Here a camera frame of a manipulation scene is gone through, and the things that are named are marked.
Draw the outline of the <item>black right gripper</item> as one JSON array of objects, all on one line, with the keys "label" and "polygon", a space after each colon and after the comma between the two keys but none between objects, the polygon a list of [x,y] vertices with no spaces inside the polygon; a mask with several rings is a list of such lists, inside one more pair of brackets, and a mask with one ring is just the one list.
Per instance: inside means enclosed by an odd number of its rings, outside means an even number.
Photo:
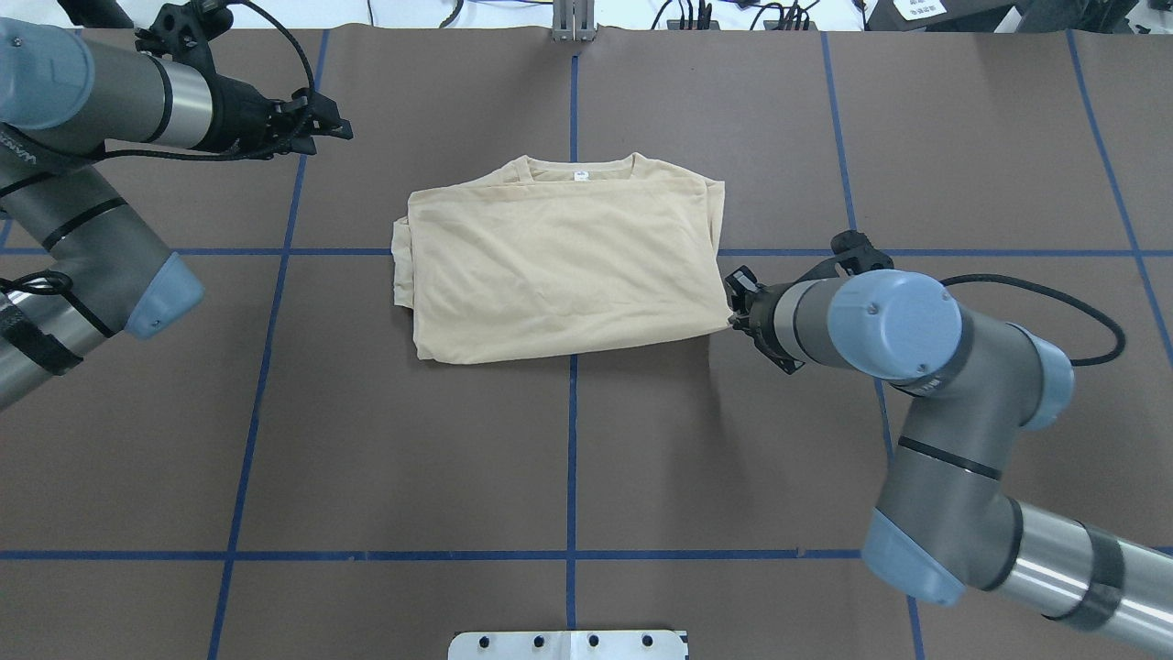
[{"label": "black right gripper", "polygon": [[795,281],[766,285],[750,267],[735,268],[724,281],[728,290],[728,319],[733,329],[753,339],[755,349],[791,375],[807,363],[816,363],[801,342],[796,317],[804,297],[819,281],[893,268],[891,256],[874,246],[862,231],[842,231],[832,237],[832,256],[818,261]]}]

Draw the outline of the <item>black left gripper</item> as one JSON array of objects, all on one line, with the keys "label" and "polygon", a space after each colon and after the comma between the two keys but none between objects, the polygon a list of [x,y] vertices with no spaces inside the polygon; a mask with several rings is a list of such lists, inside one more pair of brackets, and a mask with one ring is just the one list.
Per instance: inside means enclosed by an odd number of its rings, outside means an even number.
[{"label": "black left gripper", "polygon": [[160,128],[150,145],[179,148],[181,161],[271,159],[317,154],[316,138],[352,140],[351,122],[335,100],[317,89],[301,43],[253,1],[242,6],[264,18],[292,46],[306,84],[289,100],[267,98],[255,86],[217,70],[211,52],[235,21],[233,1],[165,4],[147,27],[135,29],[135,49],[151,57],[164,91]]}]

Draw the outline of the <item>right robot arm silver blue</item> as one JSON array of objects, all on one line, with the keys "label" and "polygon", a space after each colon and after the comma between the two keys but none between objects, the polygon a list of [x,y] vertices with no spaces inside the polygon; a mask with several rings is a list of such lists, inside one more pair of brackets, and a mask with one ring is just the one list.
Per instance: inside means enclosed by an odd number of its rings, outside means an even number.
[{"label": "right robot arm silver blue", "polygon": [[1003,492],[1018,435],[1071,404],[1076,360],[967,308],[952,283],[896,268],[854,230],[795,280],[725,277],[730,325],[778,368],[855,370],[911,399],[861,549],[880,580],[942,607],[979,590],[1169,656],[1169,554]]}]

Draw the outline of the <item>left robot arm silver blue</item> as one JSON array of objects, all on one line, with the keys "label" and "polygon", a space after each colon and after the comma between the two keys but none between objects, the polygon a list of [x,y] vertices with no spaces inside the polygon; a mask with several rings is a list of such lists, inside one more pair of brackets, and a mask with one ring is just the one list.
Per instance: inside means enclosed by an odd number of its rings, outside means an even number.
[{"label": "left robot arm silver blue", "polygon": [[4,279],[4,408],[111,336],[162,333],[205,295],[99,163],[267,161],[353,137],[285,27],[306,79],[289,100],[221,74],[211,42],[232,25],[230,1],[165,4],[129,50],[4,18],[4,215],[53,260]]}]

